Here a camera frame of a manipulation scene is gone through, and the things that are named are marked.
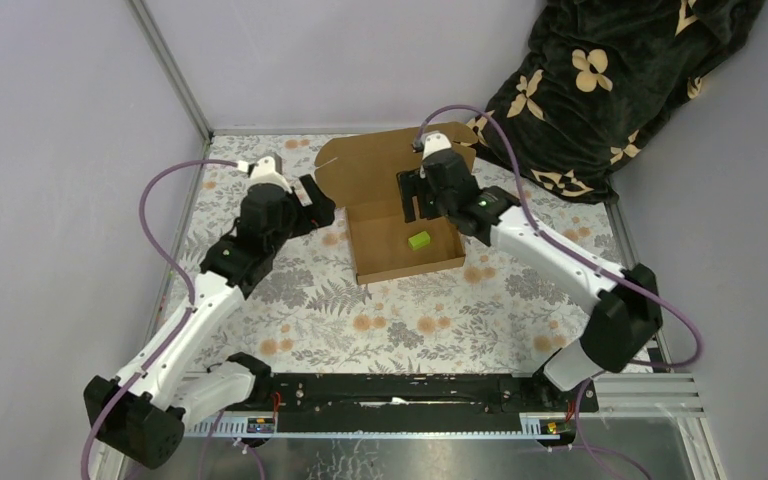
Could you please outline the brown cardboard box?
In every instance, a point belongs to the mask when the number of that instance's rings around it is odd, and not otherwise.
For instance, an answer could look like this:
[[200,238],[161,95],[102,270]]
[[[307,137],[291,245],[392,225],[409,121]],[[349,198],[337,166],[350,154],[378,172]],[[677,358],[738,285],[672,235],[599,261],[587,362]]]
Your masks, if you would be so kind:
[[[396,175],[420,167],[416,127],[334,138],[315,158],[321,190],[345,210],[356,280],[371,284],[459,268],[460,234],[446,219],[404,221]],[[431,244],[412,251],[407,239],[427,231]]]

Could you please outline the small green object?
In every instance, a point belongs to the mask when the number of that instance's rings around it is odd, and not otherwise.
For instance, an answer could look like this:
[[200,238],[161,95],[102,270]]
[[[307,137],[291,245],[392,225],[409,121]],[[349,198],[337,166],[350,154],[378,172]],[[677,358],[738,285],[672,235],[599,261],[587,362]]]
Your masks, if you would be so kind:
[[431,244],[431,235],[427,231],[421,231],[411,235],[407,239],[407,243],[412,251],[418,251],[428,247]]

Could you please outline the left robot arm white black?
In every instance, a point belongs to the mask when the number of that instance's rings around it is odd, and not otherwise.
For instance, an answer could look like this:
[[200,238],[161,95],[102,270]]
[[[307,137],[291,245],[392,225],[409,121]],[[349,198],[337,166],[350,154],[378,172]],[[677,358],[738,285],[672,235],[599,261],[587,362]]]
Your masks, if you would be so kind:
[[161,330],[112,378],[88,382],[83,398],[94,439],[154,470],[212,413],[267,404],[269,368],[242,354],[188,386],[182,380],[202,343],[272,271],[287,241],[333,223],[334,201],[313,176],[299,182],[304,199],[290,185],[251,182],[232,229],[208,249],[187,298]]

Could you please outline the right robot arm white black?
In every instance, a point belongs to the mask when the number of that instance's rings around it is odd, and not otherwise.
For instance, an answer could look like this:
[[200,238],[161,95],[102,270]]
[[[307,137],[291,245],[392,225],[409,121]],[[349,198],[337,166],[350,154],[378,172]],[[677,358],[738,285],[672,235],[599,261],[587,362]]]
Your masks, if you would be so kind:
[[459,233],[525,262],[588,314],[579,338],[538,370],[533,396],[543,410],[561,410],[587,378],[621,372],[661,329],[663,317],[651,298],[656,279],[648,267],[626,269],[579,247],[526,213],[511,193],[479,186],[453,149],[427,155],[396,180],[406,222],[446,219]]

